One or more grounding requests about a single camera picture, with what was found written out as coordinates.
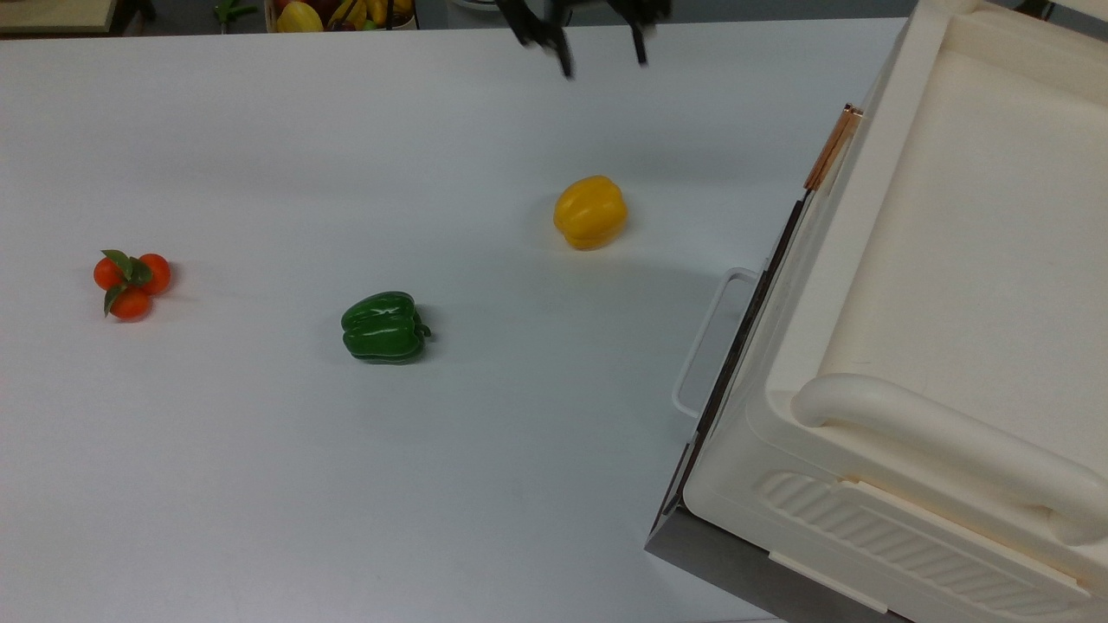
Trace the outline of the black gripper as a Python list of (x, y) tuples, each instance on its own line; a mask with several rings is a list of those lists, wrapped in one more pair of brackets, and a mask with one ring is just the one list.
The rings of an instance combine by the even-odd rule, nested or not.
[(570, 13), (611, 13), (626, 22), (632, 32), (637, 63), (648, 67), (646, 35), (650, 25), (666, 21), (673, 13), (673, 1), (495, 1), (524, 48), (538, 47), (551, 53), (563, 78), (573, 79), (574, 64), (570, 43), (561, 25)]

